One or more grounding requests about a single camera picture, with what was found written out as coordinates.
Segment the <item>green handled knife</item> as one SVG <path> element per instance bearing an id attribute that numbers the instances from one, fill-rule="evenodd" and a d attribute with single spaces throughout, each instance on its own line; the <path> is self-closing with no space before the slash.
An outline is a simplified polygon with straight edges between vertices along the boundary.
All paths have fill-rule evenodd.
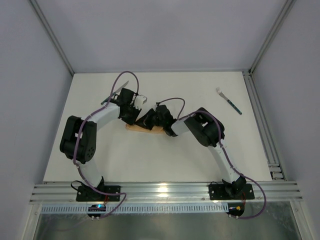
<path id="1" fill-rule="evenodd" d="M 124 87 L 127 86 L 129 81 L 126 81 L 122 86 L 120 86 L 117 90 L 114 90 L 110 96 L 108 96 L 106 99 L 104 99 L 100 104 L 104 105 L 109 99 L 111 99 L 113 96 L 115 96 L 117 93 L 119 93 Z"/>

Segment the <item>green handled fork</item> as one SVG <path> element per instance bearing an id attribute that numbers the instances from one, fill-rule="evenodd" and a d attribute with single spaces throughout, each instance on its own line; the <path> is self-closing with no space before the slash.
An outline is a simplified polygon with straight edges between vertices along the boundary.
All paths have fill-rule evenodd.
<path id="1" fill-rule="evenodd" d="M 238 109 L 238 107 L 229 99 L 227 98 L 224 93 L 221 91 L 219 87 L 216 88 L 217 94 L 222 97 L 239 115 L 242 115 L 243 113 Z"/>

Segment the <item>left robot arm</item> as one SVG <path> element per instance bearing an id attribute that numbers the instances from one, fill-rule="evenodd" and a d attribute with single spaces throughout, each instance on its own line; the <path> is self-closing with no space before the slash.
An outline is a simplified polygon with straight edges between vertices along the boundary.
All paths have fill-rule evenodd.
<path id="1" fill-rule="evenodd" d="M 91 114 L 86 117 L 68 117 L 62 134 L 59 150 L 76 166 L 82 182 L 97 193 L 104 179 L 99 174 L 94 155 L 97 148 L 98 131 L 110 122 L 120 119 L 133 125 L 147 97 L 127 88 L 114 94 Z"/>

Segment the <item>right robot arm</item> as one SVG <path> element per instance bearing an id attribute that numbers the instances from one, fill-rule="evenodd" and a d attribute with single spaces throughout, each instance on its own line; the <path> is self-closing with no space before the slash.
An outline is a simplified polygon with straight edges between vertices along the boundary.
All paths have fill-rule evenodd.
<path id="1" fill-rule="evenodd" d="M 211 152 L 220 169 L 222 184 L 228 197 L 235 199 L 244 196 L 247 181 L 228 156 L 224 141 L 225 127 L 205 108 L 201 107 L 181 118 L 174 118 L 165 105 L 159 105 L 139 118 L 135 125 L 146 130 L 161 127 L 170 137 L 190 132 L 198 143 Z"/>

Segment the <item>beige cloth napkin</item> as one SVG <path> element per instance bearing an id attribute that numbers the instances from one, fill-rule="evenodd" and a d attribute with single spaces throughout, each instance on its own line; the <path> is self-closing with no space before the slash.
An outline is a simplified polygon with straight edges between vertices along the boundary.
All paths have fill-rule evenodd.
<path id="1" fill-rule="evenodd" d="M 135 125 L 126 124 L 125 128 L 128 131 L 133 131 L 133 132 L 148 133 L 148 134 L 165 134 L 164 129 L 160 126 L 154 126 L 152 129 L 146 129 L 136 124 Z"/>

